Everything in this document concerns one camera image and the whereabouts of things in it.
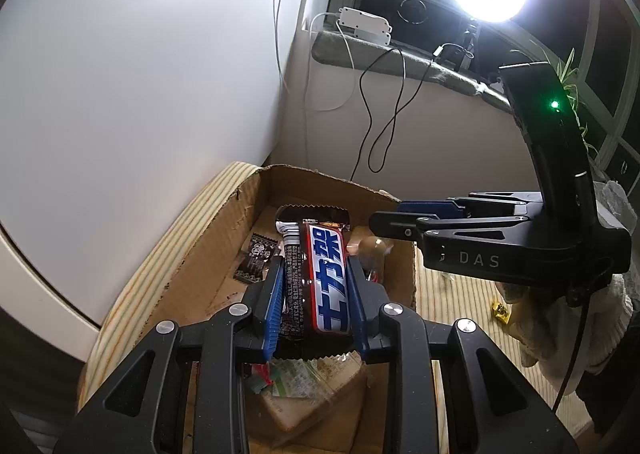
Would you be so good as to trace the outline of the white gloved hand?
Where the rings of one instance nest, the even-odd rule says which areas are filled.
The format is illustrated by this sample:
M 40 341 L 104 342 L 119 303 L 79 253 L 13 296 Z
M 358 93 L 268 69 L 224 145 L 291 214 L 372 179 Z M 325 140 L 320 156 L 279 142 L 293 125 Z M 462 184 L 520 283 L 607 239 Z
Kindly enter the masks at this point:
M 538 364 L 554 382 L 565 373 L 575 344 L 579 352 L 574 374 L 599 373 L 631 322 L 632 302 L 620 274 L 591 296 L 582 338 L 577 337 L 582 310 L 570 307 L 564 297 L 547 302 L 525 286 L 499 283 L 497 288 L 511 307 L 506 332 L 520 343 L 521 365 Z

